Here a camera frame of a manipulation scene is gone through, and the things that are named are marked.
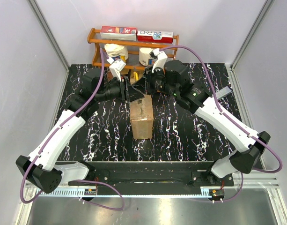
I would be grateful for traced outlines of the brown cardboard express box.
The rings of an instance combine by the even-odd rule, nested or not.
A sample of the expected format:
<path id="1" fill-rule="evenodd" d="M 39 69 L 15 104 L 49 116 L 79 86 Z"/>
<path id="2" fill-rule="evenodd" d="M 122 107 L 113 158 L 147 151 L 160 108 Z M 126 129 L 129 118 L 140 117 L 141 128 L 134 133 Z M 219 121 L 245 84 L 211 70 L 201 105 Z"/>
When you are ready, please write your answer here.
<path id="1" fill-rule="evenodd" d="M 132 135 L 136 140 L 151 139 L 153 135 L 153 105 L 150 95 L 130 104 Z"/>

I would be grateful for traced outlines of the yellow utility knife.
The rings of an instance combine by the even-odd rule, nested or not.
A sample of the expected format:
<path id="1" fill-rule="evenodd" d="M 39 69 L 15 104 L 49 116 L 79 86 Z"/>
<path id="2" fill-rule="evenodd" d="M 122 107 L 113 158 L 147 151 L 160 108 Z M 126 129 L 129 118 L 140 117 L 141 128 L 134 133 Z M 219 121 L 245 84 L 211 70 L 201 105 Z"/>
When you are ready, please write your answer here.
<path id="1" fill-rule="evenodd" d="M 139 75 L 138 75 L 137 72 L 133 72 L 133 78 L 134 78 L 134 81 L 135 81 L 135 82 L 138 81 Z"/>

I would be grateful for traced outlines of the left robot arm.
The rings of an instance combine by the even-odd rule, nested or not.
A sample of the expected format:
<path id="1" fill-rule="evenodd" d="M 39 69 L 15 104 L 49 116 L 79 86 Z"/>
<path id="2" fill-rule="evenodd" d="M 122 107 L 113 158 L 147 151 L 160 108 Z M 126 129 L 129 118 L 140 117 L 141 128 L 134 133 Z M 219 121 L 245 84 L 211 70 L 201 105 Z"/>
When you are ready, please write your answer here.
<path id="1" fill-rule="evenodd" d="M 47 194 L 73 180 L 91 185 L 95 180 L 94 167 L 86 162 L 57 165 L 60 153 L 98 110 L 100 102 L 113 99 L 133 102 L 143 97 L 127 77 L 104 82 L 100 68 L 89 69 L 48 136 L 27 157 L 19 156 L 15 162 L 17 167 L 27 181 Z"/>

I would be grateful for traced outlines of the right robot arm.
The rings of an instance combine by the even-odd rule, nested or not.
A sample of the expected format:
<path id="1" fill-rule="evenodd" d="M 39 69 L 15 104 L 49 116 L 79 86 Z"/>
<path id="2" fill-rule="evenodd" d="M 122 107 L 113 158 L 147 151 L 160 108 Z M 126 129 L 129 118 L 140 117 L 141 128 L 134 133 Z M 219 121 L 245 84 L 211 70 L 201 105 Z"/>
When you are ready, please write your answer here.
<path id="1" fill-rule="evenodd" d="M 246 126 L 216 104 L 205 86 L 192 82 L 189 68 L 179 60 L 168 61 L 163 68 L 147 67 L 134 86 L 146 95 L 160 92 L 174 97 L 183 109 L 209 122 L 234 145 L 235 152 L 214 162 L 206 174 L 210 185 L 218 185 L 230 173 L 249 174 L 270 141 L 267 132 Z"/>

